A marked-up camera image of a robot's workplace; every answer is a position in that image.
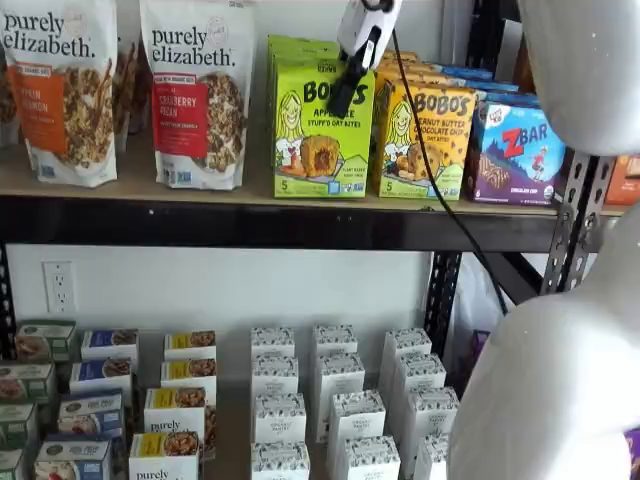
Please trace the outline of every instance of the bobo's peanut butter chocolate chip box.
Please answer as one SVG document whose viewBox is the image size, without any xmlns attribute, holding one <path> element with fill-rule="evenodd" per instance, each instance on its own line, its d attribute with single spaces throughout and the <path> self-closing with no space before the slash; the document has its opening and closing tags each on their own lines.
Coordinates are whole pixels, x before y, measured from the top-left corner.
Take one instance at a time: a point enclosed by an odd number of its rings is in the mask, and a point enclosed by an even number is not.
<svg viewBox="0 0 640 480">
<path fill-rule="evenodd" d="M 337 60 L 276 63 L 275 196 L 363 197 L 367 179 L 374 78 L 358 85 L 346 118 L 327 110 Z"/>
<path fill-rule="evenodd" d="M 373 185 L 381 197 L 435 198 L 418 140 L 422 131 L 436 185 L 458 200 L 475 107 L 472 89 L 410 82 L 418 111 L 416 125 L 401 80 L 388 81 L 376 99 L 380 107 Z"/>
</svg>

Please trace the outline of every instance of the orange packaging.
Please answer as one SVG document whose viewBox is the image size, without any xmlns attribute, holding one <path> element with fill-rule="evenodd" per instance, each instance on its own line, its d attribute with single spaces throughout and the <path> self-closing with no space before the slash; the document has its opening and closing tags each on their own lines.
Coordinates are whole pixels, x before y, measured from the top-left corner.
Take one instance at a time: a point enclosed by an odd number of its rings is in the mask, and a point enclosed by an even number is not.
<svg viewBox="0 0 640 480">
<path fill-rule="evenodd" d="M 605 203 L 633 205 L 640 200 L 640 155 L 622 155 L 616 159 Z"/>
</svg>

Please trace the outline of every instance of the black cable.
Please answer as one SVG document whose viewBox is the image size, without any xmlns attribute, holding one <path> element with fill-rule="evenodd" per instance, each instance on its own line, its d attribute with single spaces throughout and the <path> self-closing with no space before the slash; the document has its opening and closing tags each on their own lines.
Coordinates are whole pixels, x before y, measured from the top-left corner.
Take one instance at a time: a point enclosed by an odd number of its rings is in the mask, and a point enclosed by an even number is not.
<svg viewBox="0 0 640 480">
<path fill-rule="evenodd" d="M 444 208 L 444 211 L 447 212 L 447 214 L 456 223 L 456 225 L 458 225 L 458 227 L 460 227 L 460 230 L 462 230 L 462 232 L 465 234 L 467 239 L 469 239 L 469 243 L 471 243 L 471 247 L 473 248 L 473 252 L 476 254 L 476 257 L 478 257 L 478 260 L 480 261 L 482 266 L 485 268 L 485 270 L 489 274 L 489 279 L 491 280 L 491 284 L 493 285 L 493 288 L 496 291 L 496 296 L 498 297 L 498 303 L 500 304 L 500 308 L 502 309 L 502 313 L 504 315 L 506 315 L 507 314 L 507 304 L 504 301 L 504 296 L 502 295 L 502 290 L 500 289 L 500 285 L 498 284 L 498 281 L 496 280 L 496 276 L 493 273 L 493 270 L 491 269 L 491 267 L 489 265 L 489 261 L 487 260 L 487 257 L 485 257 L 484 252 L 482 251 L 482 248 L 480 247 L 480 245 L 478 244 L 476 239 L 473 237 L 471 232 L 467 229 L 467 227 L 465 227 L 465 225 L 458 218 L 458 216 L 454 213 L 454 211 L 451 210 L 451 207 L 449 207 L 449 205 L 447 204 L 446 200 L 444 199 L 444 197 L 440 193 L 440 189 L 436 185 L 436 180 L 433 177 L 433 172 L 431 171 L 431 165 L 429 165 L 429 160 L 427 158 L 427 149 L 424 146 L 424 139 L 422 138 L 422 129 L 420 128 L 420 120 L 418 118 L 418 112 L 416 111 L 416 106 L 413 103 L 413 96 L 411 95 L 411 91 L 409 89 L 409 82 L 407 81 L 407 77 L 406 77 L 406 75 L 404 73 L 404 67 L 402 65 L 402 59 L 400 58 L 400 47 L 398 46 L 398 37 L 396 35 L 395 28 L 393 29 L 392 35 L 393 35 L 393 46 L 394 46 L 394 48 L 396 50 L 396 59 L 398 61 L 398 68 L 400 68 L 400 75 L 402 76 L 402 83 L 404 84 L 404 89 L 407 92 L 407 99 L 409 100 L 409 105 L 411 106 L 411 111 L 413 112 L 413 119 L 416 122 L 416 127 L 417 127 L 416 130 L 418 132 L 418 140 L 420 141 L 420 148 L 422 149 L 422 156 L 424 157 L 424 163 L 425 163 L 425 166 L 427 167 L 427 173 L 429 175 L 429 181 L 431 182 L 431 186 L 433 187 L 433 191 L 435 192 L 436 197 L 438 198 L 438 201 L 442 205 L 442 208 Z"/>
</svg>

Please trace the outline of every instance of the white box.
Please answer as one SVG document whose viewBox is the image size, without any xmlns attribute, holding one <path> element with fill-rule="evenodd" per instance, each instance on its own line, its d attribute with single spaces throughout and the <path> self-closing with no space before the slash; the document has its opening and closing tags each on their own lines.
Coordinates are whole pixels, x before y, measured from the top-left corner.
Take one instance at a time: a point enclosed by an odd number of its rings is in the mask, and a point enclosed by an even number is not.
<svg viewBox="0 0 640 480">
<path fill-rule="evenodd" d="M 204 388 L 207 405 L 216 406 L 218 366 L 213 358 L 177 360 L 162 363 L 160 386 L 163 388 Z"/>
<path fill-rule="evenodd" d="M 329 438 L 331 397 L 337 393 L 361 392 L 364 386 L 364 366 L 357 353 L 320 356 L 315 370 L 313 435 L 316 442 Z"/>
<path fill-rule="evenodd" d="M 421 438 L 449 433 L 458 413 L 458 396 L 451 387 L 410 393 L 406 403 L 400 459 L 404 478 L 413 479 Z"/>
<path fill-rule="evenodd" d="M 447 372 L 437 355 L 411 352 L 398 357 L 389 408 L 389 426 L 398 444 L 402 443 L 404 405 L 411 387 L 424 382 L 431 388 L 441 388 L 444 387 L 446 376 Z"/>
<path fill-rule="evenodd" d="M 308 480 L 310 470 L 304 442 L 251 445 L 251 480 Z"/>
<path fill-rule="evenodd" d="M 295 356 L 293 328 L 256 327 L 251 329 L 251 360 L 263 356 Z"/>
<path fill-rule="evenodd" d="M 195 432 L 134 435 L 129 455 L 129 478 L 196 480 L 198 451 L 198 436 Z"/>
<path fill-rule="evenodd" d="M 384 404 L 387 406 L 391 403 L 391 389 L 396 371 L 396 359 L 400 355 L 410 352 L 431 353 L 431 340 L 429 340 L 424 329 L 403 328 L 386 333 L 382 350 L 382 362 L 380 363 L 378 390 Z"/>
<path fill-rule="evenodd" d="M 414 480 L 447 480 L 449 435 L 429 435 L 420 440 Z"/>
<path fill-rule="evenodd" d="M 125 359 L 138 371 L 138 330 L 88 330 L 80 349 L 82 360 Z"/>
<path fill-rule="evenodd" d="M 253 416 L 253 442 L 304 442 L 307 412 L 301 393 L 258 395 Z"/>
<path fill-rule="evenodd" d="M 336 480 L 397 480 L 399 471 L 393 438 L 348 438 Z"/>
<path fill-rule="evenodd" d="M 164 359 L 198 360 L 216 358 L 216 332 L 169 333 L 164 336 Z"/>
<path fill-rule="evenodd" d="M 338 453 L 344 451 L 347 438 L 378 437 L 384 431 L 386 410 L 376 390 L 339 393 L 331 399 L 327 470 L 329 478 L 337 480 Z"/>
</svg>

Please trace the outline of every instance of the granola bag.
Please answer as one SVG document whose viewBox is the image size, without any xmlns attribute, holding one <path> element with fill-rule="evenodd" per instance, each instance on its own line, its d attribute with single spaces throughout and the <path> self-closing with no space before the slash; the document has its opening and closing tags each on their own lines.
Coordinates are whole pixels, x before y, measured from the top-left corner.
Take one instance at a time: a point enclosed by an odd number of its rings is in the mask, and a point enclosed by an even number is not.
<svg viewBox="0 0 640 480">
<path fill-rule="evenodd" d="M 153 73 L 156 180 L 231 190 L 242 183 L 255 39 L 241 1 L 141 0 Z"/>
<path fill-rule="evenodd" d="M 9 81 L 38 179 L 95 187 L 116 178 L 114 0 L 0 0 Z"/>
</svg>

